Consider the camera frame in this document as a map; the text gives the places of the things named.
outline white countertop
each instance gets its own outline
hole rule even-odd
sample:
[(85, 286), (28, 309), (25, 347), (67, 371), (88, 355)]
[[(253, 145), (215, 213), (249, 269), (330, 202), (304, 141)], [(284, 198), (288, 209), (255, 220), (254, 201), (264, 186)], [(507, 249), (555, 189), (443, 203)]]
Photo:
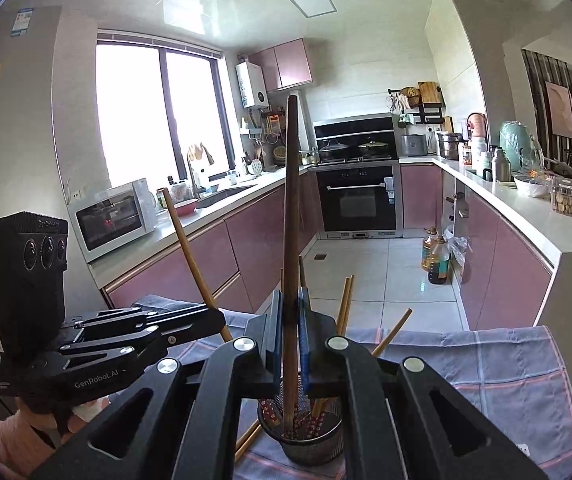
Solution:
[(530, 198), (516, 189), (487, 182), (467, 171), (469, 166), (438, 156), (405, 156), (400, 164), (432, 162), (462, 181), (497, 209), (556, 267), (562, 253), (572, 253), (572, 217), (550, 209), (550, 199)]
[[(306, 167), (300, 167), (300, 174), (306, 173)], [(223, 217), (225, 214), (237, 209), (247, 202), (261, 196), (284, 183), (286, 179), (286, 169), (282, 168), (274, 173), (262, 173), (255, 180), (240, 182), (236, 186), (220, 186), (218, 190), (227, 187), (252, 186), (236, 195), (229, 196), (216, 204), (195, 210), (195, 213), (180, 218), (186, 235), (190, 235)], [(159, 251), (177, 241), (175, 228), (171, 222), (168, 211), (158, 216), (159, 225), (152, 233), (149, 233), (137, 240), (134, 240), (123, 247), (115, 249), (108, 254), (92, 261), (88, 264), (98, 288), (103, 288), (125, 274), (133, 267), (147, 260)]]

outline metal mesh basket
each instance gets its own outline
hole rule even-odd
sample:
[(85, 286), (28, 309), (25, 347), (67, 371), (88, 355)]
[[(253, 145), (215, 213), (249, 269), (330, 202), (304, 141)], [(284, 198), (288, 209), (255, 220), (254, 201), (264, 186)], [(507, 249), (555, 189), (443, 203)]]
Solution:
[(306, 466), (322, 465), (336, 458), (344, 450), (342, 404), (330, 399), (317, 420), (311, 420), (311, 405), (304, 395), (298, 378), (298, 404), (295, 412), (294, 434), (284, 435), (284, 384), (274, 399), (257, 404), (257, 418), (264, 431), (279, 442), (293, 462)]

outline stove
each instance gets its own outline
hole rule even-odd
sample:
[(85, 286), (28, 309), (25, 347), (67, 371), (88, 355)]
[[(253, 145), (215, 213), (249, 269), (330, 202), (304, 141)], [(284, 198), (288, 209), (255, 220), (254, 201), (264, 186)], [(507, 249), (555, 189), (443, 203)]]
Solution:
[[(389, 114), (313, 123), (317, 147), (348, 146), (346, 158), (324, 160), (314, 168), (324, 218), (324, 238), (395, 238), (403, 232), (401, 174)], [(359, 145), (376, 140), (388, 154), (362, 156)]]

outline microwave oven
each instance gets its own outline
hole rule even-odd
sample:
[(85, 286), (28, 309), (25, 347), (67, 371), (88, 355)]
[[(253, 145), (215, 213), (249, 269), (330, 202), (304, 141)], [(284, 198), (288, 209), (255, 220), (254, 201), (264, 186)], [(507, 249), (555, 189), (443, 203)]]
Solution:
[(156, 200), (145, 178), (95, 192), (70, 204), (68, 209), (87, 262), (157, 227)]

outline cooking oil bottle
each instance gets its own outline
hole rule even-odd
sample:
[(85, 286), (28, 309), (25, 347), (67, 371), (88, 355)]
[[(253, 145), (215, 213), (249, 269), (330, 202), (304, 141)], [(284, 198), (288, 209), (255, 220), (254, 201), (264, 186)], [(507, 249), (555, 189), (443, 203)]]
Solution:
[(424, 229), (428, 236), (422, 241), (422, 269), (428, 270), (428, 256), (431, 254), (432, 246), (437, 240), (437, 227), (433, 226), (430, 229)]
[(450, 251), (443, 236), (437, 237), (428, 256), (428, 281), (434, 285), (446, 283), (448, 279), (448, 264), (450, 263)]

